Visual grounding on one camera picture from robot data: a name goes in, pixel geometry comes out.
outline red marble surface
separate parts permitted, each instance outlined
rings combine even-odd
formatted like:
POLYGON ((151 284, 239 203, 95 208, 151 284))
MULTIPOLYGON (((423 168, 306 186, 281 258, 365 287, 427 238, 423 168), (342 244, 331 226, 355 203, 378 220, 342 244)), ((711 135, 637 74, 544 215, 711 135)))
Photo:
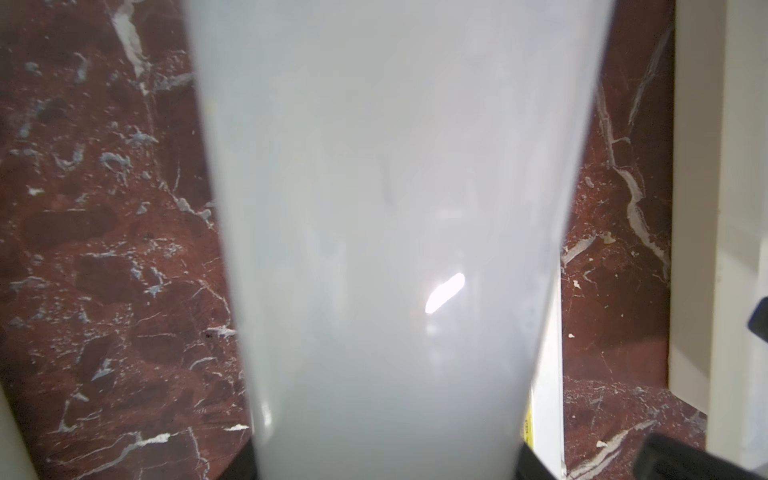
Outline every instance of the red marble surface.
POLYGON ((703 447, 666 390, 673 86, 673 0, 619 0, 561 255, 569 480, 632 478, 651 431, 703 447))
POLYGON ((0 13, 0 379, 32 460, 216 478, 250 431, 178 5, 0 13))

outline yellow label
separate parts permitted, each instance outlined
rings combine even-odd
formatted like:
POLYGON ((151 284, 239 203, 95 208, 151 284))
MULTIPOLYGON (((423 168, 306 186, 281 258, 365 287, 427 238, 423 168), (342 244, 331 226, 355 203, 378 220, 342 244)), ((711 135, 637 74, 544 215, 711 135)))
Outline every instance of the yellow label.
POLYGON ((523 420, 523 440, 533 449, 533 415, 531 414, 531 407, 525 412, 525 420, 523 420))

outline white panel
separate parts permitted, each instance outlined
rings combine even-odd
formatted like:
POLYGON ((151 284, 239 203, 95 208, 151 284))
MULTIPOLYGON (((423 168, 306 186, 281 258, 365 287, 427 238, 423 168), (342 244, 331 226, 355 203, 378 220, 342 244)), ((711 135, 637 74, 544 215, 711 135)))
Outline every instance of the white panel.
POLYGON ((554 273, 544 339, 531 387, 533 451, 555 478, 565 478, 563 327, 560 267, 554 273))
POLYGON ((746 328, 766 282, 768 3, 728 1, 707 449, 768 461, 768 345, 746 328))
POLYGON ((11 407, 0 389, 0 478, 3 480, 37 480, 11 407))
POLYGON ((715 294, 725 1, 675 7, 669 386, 707 412, 715 294))

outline tall glass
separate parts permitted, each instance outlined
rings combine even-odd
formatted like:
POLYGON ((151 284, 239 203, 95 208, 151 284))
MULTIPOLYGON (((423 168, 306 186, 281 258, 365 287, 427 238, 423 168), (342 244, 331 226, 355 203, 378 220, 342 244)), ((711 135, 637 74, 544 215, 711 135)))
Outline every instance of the tall glass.
POLYGON ((608 0, 188 0, 265 480, 507 480, 608 0))

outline white liquid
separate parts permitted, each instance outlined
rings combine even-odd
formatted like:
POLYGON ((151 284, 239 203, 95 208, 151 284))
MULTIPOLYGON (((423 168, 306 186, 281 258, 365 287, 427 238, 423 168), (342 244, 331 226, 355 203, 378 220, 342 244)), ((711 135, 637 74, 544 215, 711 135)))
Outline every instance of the white liquid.
POLYGON ((576 3, 187 3, 266 480, 511 478, 610 10, 576 3))

